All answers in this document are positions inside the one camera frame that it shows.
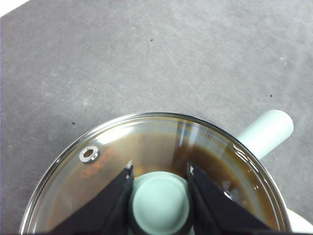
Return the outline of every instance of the brown liquid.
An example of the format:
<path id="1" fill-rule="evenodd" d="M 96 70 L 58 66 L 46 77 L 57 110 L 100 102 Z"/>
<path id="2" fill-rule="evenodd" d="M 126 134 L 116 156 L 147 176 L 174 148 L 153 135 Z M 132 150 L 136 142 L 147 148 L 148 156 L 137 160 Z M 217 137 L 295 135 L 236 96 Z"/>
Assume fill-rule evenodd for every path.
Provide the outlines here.
<path id="1" fill-rule="evenodd" d="M 100 149 L 98 159 L 107 159 L 108 149 L 114 155 L 105 165 L 94 171 L 90 176 L 82 177 L 82 172 L 92 164 L 98 164 L 96 160 L 92 164 L 81 164 L 77 158 L 70 159 L 65 167 L 69 168 L 68 173 L 62 176 L 61 184 L 53 192 L 53 202 L 51 206 L 46 206 L 46 213 L 42 220 L 45 226 L 39 230 L 49 231 L 73 212 L 91 200 L 101 191 L 126 165 L 129 160 L 133 160 L 134 176 L 151 171 L 169 171 L 185 178 L 186 163 L 193 161 L 210 177 L 222 190 L 233 193 L 233 199 L 245 207 L 248 211 L 260 217 L 253 211 L 251 199 L 247 196 L 242 182 L 234 175 L 225 162 L 217 156 L 212 155 L 207 149 L 197 145 L 190 145 L 187 142 L 179 144 L 178 136 L 173 134 L 132 134 L 117 141 L 108 143 Z M 235 155 L 231 147 L 224 150 L 224 154 L 234 155 L 234 162 L 239 165 L 244 175 L 251 181 L 253 187 L 258 180 L 251 173 L 251 169 Z M 266 191 L 260 186 L 257 191 L 260 202 L 266 202 L 268 196 Z M 277 228 L 273 210 L 269 203 L 262 205 L 263 220 L 272 228 Z"/>

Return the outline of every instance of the mint green handle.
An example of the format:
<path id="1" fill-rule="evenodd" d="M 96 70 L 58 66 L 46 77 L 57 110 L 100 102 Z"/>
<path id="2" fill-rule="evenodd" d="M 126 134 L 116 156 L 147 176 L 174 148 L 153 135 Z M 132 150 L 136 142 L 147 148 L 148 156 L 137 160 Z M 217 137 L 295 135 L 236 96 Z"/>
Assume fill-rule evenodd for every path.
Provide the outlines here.
<path id="1" fill-rule="evenodd" d="M 288 114 L 280 110 L 269 110 L 240 133 L 237 139 L 260 160 L 292 132 L 293 121 Z"/>

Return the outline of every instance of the white object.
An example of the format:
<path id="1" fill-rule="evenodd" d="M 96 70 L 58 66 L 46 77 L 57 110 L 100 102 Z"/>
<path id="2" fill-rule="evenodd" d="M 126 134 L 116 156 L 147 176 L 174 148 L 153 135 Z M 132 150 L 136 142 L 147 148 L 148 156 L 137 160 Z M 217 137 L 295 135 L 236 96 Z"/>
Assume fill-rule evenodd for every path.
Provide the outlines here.
<path id="1" fill-rule="evenodd" d="M 306 219 L 299 216 L 296 212 L 287 209 L 287 214 L 291 224 L 292 231 L 297 233 L 313 233 L 313 225 Z"/>
<path id="2" fill-rule="evenodd" d="M 0 17 L 13 11 L 29 0 L 0 0 Z"/>
<path id="3" fill-rule="evenodd" d="M 288 114 L 280 110 L 269 110 L 239 134 L 237 139 L 260 160 L 292 132 L 293 121 Z"/>

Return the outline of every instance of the gray floor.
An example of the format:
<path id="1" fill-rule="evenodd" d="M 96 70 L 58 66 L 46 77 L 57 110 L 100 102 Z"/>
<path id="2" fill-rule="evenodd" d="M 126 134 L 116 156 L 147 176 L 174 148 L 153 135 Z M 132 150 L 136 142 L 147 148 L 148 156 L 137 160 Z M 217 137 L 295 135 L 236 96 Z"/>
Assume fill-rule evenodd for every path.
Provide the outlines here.
<path id="1" fill-rule="evenodd" d="M 313 2 L 35 1 L 1 18 L 1 230 L 56 156 L 140 111 L 236 135 L 268 109 L 294 133 L 262 163 L 313 222 Z"/>

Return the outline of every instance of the lid knob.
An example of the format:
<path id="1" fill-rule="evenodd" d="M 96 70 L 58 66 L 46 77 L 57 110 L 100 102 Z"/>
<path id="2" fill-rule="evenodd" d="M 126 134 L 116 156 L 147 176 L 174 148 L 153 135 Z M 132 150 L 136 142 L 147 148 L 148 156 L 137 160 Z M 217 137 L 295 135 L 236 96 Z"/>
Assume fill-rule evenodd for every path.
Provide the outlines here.
<path id="1" fill-rule="evenodd" d="M 187 182 L 169 172 L 144 174 L 134 180 L 130 207 L 135 223 L 145 233 L 175 234 L 189 217 Z"/>

